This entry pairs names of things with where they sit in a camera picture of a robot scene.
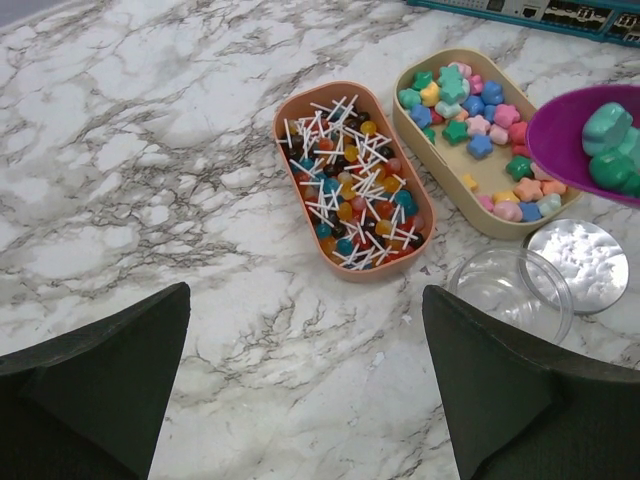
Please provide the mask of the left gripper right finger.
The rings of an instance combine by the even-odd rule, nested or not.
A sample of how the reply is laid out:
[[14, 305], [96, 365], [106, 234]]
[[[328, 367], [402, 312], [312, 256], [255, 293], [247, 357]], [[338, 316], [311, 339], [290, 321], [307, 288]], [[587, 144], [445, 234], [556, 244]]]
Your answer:
[[544, 341], [439, 286], [422, 315], [462, 479], [636, 479], [639, 373]]

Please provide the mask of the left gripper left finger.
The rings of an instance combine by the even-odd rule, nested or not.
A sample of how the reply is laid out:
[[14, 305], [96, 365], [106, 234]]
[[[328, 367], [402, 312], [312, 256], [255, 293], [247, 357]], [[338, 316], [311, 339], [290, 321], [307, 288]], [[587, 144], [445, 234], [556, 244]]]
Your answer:
[[189, 319], [181, 282], [2, 356], [2, 478], [147, 478]]

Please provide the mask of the clear round jar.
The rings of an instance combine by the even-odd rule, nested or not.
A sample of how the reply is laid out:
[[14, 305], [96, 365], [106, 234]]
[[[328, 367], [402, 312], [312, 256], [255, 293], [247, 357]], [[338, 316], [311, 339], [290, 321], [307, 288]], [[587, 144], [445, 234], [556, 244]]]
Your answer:
[[448, 291], [482, 312], [555, 345], [567, 337], [574, 301], [548, 260], [524, 248], [490, 247], [461, 263]]

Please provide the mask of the purple plastic scoop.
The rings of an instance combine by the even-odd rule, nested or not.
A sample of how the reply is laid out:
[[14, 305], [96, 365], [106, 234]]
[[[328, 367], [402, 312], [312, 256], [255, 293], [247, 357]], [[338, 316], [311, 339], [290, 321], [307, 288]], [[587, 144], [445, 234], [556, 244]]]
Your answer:
[[639, 155], [639, 86], [605, 84], [564, 93], [533, 114], [526, 146], [539, 168], [580, 191], [639, 207], [639, 162], [592, 163], [608, 151]]

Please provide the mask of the orange lollipop tray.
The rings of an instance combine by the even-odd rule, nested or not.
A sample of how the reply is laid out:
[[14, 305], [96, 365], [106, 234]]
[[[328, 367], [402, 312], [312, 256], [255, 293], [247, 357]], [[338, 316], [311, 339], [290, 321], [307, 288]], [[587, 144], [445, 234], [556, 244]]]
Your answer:
[[380, 281], [411, 266], [435, 210], [375, 95], [346, 81], [285, 100], [273, 134], [317, 248], [340, 278]]

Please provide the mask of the beige star candy tray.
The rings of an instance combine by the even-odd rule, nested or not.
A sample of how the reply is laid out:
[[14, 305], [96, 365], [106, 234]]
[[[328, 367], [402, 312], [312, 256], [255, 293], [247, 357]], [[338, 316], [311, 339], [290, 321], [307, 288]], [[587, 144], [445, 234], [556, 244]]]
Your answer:
[[394, 91], [398, 134], [481, 233], [518, 239], [578, 199], [533, 164], [525, 135], [536, 109], [484, 54], [441, 50], [401, 73]]

